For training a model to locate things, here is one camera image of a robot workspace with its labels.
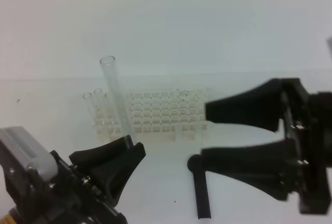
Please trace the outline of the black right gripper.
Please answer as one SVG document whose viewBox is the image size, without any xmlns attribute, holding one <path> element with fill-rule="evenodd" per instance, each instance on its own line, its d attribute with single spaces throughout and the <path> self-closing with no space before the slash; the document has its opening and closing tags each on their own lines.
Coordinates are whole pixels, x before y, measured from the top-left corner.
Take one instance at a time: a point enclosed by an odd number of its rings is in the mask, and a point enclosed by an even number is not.
<svg viewBox="0 0 332 224">
<path fill-rule="evenodd" d="M 282 141 L 201 151 L 206 171 L 221 174 L 286 201 L 297 192 L 301 214 L 327 214 L 331 192 L 331 92 L 309 93 L 298 78 L 270 79 L 249 91 L 205 103 L 212 123 L 276 132 L 283 104 Z"/>
</svg>

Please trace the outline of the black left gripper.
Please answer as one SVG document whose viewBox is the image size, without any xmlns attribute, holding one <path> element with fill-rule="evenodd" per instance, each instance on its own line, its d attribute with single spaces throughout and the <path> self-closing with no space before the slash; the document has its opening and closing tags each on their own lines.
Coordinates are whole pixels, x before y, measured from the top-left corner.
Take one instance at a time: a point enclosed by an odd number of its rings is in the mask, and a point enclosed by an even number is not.
<svg viewBox="0 0 332 224">
<path fill-rule="evenodd" d="M 118 204 L 129 178 L 146 156 L 142 143 L 134 145 L 127 135 L 97 148 L 76 151 L 69 156 L 72 166 L 56 151 L 50 154 L 58 173 L 48 182 L 12 155 L 1 158 L 6 190 L 15 203 L 1 215 L 1 223 L 127 223 L 112 206 Z M 93 176 L 92 169 L 105 164 L 103 187 L 108 201 L 89 184 L 100 177 Z"/>
</svg>

